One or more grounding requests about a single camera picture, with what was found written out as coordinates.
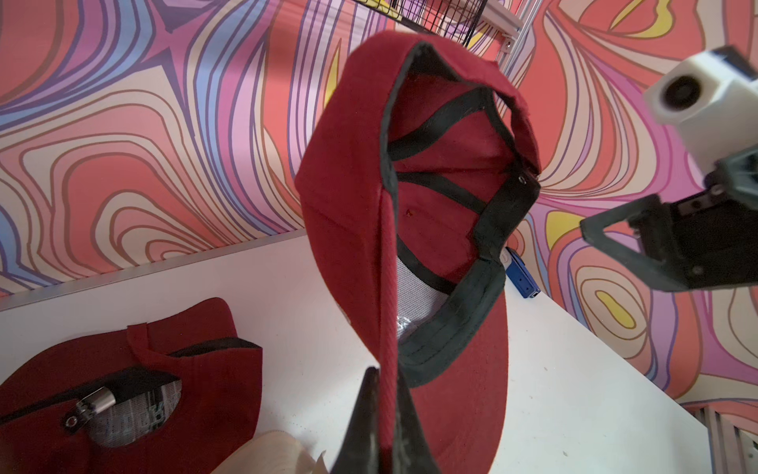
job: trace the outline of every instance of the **blue object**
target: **blue object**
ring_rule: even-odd
[[[511,254],[511,264],[506,268],[506,276],[516,285],[518,292],[524,298],[534,298],[540,294],[540,287],[537,286],[537,282],[529,274],[521,257],[510,247],[506,247],[506,250]]]

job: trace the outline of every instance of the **red fabric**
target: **red fabric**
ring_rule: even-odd
[[[136,365],[181,378],[179,404],[161,428],[123,447],[98,446],[85,428],[66,434],[61,418],[74,400],[0,425],[0,444],[10,447],[14,464],[25,474],[211,472],[255,434],[262,351],[165,354],[223,337],[236,337],[236,331],[227,304],[214,298],[161,321],[51,347],[0,385],[0,415]],[[29,397],[30,388],[47,395]]]
[[[401,68],[420,42],[430,43],[464,82],[410,74],[388,111]],[[399,235],[424,265],[457,282],[478,255],[471,240],[478,216],[423,187],[399,183],[395,222],[382,182],[380,151],[476,85],[509,98],[516,148],[538,173],[537,147],[525,104],[495,64],[437,36],[386,32],[373,36],[348,57],[296,177],[319,270],[352,327],[381,364],[379,420],[385,455],[394,422],[389,404],[395,400],[388,380],[396,374],[397,365],[394,240]],[[393,166],[397,172],[437,172],[486,202],[505,182],[505,170],[513,159],[486,115],[475,113],[430,148]],[[453,365],[412,391],[427,442],[444,474],[489,471],[503,429],[506,387],[507,327],[501,298]]]
[[[382,191],[381,207],[381,336],[379,341],[379,448],[385,466],[392,465],[397,402],[397,240],[392,196]]]

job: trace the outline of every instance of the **cap brim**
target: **cap brim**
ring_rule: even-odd
[[[411,390],[443,474],[485,474],[500,445],[508,389],[508,323],[501,294],[477,334],[432,382]]]

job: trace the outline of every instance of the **camera lens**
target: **camera lens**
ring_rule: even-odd
[[[685,110],[700,98],[700,83],[692,76],[679,76],[666,87],[663,103],[673,110]]]

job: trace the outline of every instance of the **red baseball cap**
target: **red baseball cap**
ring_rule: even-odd
[[[500,252],[539,172],[523,99],[494,63],[395,32],[348,58],[296,185],[319,270],[381,365],[384,453],[399,368],[440,470],[489,471],[508,380]]]
[[[0,447],[27,474],[211,472],[255,434],[262,360],[259,346],[237,337],[220,298],[65,341],[0,385]],[[165,388],[179,393],[176,403],[158,402],[154,393],[169,395]],[[154,432],[141,430],[148,412],[162,417],[149,420]],[[114,442],[115,432],[134,436]]]

